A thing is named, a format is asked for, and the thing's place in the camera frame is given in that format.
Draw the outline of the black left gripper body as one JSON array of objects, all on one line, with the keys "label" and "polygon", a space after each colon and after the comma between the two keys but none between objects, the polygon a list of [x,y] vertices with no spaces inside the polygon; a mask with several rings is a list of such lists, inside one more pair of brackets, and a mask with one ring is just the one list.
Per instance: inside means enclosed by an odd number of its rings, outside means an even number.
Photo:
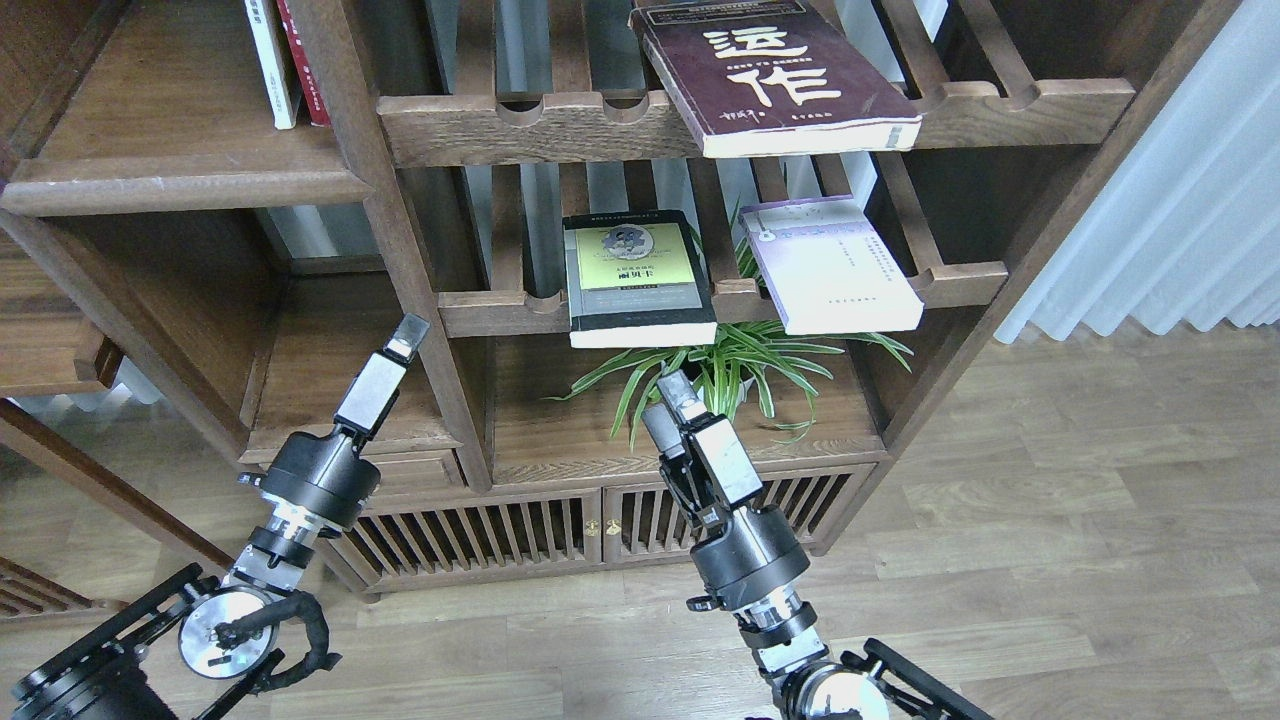
[{"label": "black left gripper body", "polygon": [[378,468],[360,457],[364,442],[342,425],[325,437],[294,432],[266,473],[244,471],[238,482],[348,530],[381,479]]}]

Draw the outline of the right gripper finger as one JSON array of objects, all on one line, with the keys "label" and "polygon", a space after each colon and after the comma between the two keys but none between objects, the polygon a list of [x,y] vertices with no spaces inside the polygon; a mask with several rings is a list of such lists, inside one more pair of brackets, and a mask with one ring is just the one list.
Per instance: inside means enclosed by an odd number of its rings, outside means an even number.
[{"label": "right gripper finger", "polygon": [[712,413],[681,370],[660,375],[655,387],[659,404],[678,424],[685,448],[678,457],[659,455],[660,474],[686,512],[705,512],[712,506],[731,512],[763,491],[730,419]]},{"label": "right gripper finger", "polygon": [[654,404],[646,407],[643,411],[641,419],[658,454],[663,459],[678,457],[685,454],[678,424],[666,406]]}]

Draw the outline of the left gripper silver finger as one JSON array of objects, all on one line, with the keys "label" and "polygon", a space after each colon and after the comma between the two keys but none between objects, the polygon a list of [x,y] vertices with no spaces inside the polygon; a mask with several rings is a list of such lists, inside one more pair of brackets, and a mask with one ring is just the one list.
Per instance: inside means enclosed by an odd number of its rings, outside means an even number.
[{"label": "left gripper silver finger", "polygon": [[366,361],[334,413],[334,424],[356,441],[370,441],[381,427],[407,369],[431,323],[406,313],[390,338]]}]

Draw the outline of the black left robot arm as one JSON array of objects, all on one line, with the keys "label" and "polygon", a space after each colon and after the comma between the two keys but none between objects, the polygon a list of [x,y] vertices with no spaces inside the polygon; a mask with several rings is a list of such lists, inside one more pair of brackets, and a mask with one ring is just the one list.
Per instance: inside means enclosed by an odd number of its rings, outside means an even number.
[{"label": "black left robot arm", "polygon": [[178,630],[182,661],[197,676],[228,682],[204,711],[225,717],[247,694],[329,671],[340,656],[319,601],[300,588],[315,542],[349,530],[380,482],[362,459],[390,413],[430,331],[406,314],[356,375],[325,436],[298,430],[264,473],[244,473],[273,506],[221,578],[192,564],[36,667],[13,687],[17,719],[172,719],[141,664]]}]

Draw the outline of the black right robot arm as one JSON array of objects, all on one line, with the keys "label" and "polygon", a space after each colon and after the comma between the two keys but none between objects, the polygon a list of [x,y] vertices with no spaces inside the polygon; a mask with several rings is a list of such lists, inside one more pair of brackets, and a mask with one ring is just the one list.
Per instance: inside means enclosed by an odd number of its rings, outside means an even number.
[{"label": "black right robot arm", "polygon": [[659,377],[643,420],[660,474],[701,539],[691,559],[705,592],[695,612],[735,615],[774,706],[786,719],[983,719],[986,712],[878,639],[832,660],[817,611],[794,583],[810,559],[776,506],[758,509],[762,479],[731,421],[712,413],[682,372]]}]

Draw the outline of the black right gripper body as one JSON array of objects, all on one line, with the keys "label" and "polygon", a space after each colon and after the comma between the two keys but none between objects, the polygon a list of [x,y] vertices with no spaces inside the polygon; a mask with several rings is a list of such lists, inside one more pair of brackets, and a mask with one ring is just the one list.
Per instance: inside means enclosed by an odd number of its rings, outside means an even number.
[{"label": "black right gripper body", "polygon": [[717,502],[707,474],[686,452],[663,452],[660,474],[690,527],[701,532],[691,557],[707,594],[691,600],[691,609],[739,612],[809,569],[810,560],[778,507]]}]

